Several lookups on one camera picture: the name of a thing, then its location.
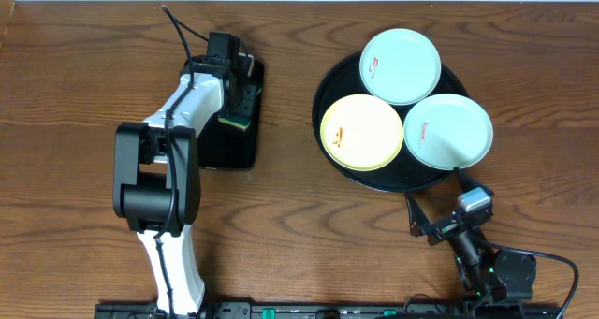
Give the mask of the yellow plate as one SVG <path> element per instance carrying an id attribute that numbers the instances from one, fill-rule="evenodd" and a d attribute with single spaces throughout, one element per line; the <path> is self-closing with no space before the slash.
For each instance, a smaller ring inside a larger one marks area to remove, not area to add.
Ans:
<path id="1" fill-rule="evenodd" d="M 345 96 L 325 111 L 317 126 L 325 154 L 355 171 L 391 163 L 404 138 L 402 119 L 386 101 L 369 94 Z"/>

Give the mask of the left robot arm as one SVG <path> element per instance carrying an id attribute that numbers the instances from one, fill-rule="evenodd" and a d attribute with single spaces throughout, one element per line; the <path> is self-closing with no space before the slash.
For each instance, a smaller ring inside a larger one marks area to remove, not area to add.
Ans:
<path id="1" fill-rule="evenodd" d="M 158 289 L 151 316 L 198 318 L 203 311 L 192 241 L 200 171 L 254 165 L 264 72 L 245 53 L 197 56 L 156 113 L 116 130 L 113 208 L 150 258 Z"/>

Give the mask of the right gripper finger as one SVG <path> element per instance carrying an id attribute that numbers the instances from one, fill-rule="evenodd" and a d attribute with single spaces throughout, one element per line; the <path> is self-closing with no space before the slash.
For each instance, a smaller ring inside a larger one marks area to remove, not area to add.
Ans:
<path id="1" fill-rule="evenodd" d="M 412 237 L 421 237 L 427 234 L 430 221 L 424 211 L 416 203 L 410 193 L 405 193 L 405 201 L 408 209 L 410 234 Z"/>
<path id="2" fill-rule="evenodd" d="M 458 183 L 464 193 L 473 191 L 474 189 L 481 188 L 487 195 L 493 196 L 493 191 L 489 187 L 475 180 L 470 176 L 464 169 L 454 167 L 453 172 L 456 174 Z"/>

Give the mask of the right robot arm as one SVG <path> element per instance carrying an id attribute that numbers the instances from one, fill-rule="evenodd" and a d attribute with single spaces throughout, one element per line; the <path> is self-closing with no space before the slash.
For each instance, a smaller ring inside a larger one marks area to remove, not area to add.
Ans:
<path id="1" fill-rule="evenodd" d="M 432 223 L 410 194 L 405 195 L 410 234 L 425 236 L 430 246 L 447 242 L 465 289 L 490 304 L 511 304 L 533 297 L 536 260 L 531 254 L 495 249 L 480 226 L 493 216 L 493 192 L 458 167 L 454 169 L 462 194 L 452 214 Z"/>

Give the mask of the light green plate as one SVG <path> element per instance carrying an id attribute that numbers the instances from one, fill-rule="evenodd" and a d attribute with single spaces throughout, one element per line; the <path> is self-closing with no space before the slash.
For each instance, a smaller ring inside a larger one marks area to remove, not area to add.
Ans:
<path id="1" fill-rule="evenodd" d="M 489 152 L 493 125 L 474 100 L 435 94 L 417 102 L 403 122 L 404 143 L 420 163 L 439 170 L 467 168 Z"/>
<path id="2" fill-rule="evenodd" d="M 391 105 L 405 106 L 425 98 L 436 87 L 442 71 L 439 52 L 414 30 L 389 29 L 372 38 L 358 63 L 369 93 Z"/>

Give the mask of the green yellow sponge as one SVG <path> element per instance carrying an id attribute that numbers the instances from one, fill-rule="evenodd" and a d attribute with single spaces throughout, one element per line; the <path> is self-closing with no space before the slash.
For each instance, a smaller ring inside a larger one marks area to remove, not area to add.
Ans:
<path id="1" fill-rule="evenodd" d="M 256 92 L 256 106 L 254 112 L 251 117 L 240 117 L 236 115 L 236 107 L 240 100 L 240 97 L 233 102 L 232 104 L 228 104 L 219 114 L 218 121 L 220 123 L 233 126 L 235 128 L 240 129 L 241 131 L 247 130 L 253 121 L 256 121 L 259 116 L 259 106 L 261 102 L 261 94 L 262 94 L 262 86 L 253 82 L 257 86 Z"/>

